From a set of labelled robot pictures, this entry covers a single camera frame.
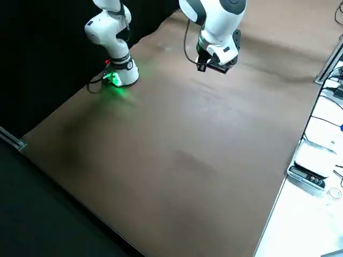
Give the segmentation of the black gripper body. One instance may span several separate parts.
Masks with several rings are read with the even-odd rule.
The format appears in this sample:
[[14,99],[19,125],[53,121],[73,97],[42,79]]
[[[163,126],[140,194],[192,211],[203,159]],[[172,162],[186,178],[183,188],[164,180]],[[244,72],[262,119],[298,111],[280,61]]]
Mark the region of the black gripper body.
[[233,34],[233,41],[236,46],[237,52],[240,50],[240,44],[241,44],[241,31],[239,29],[236,29]]

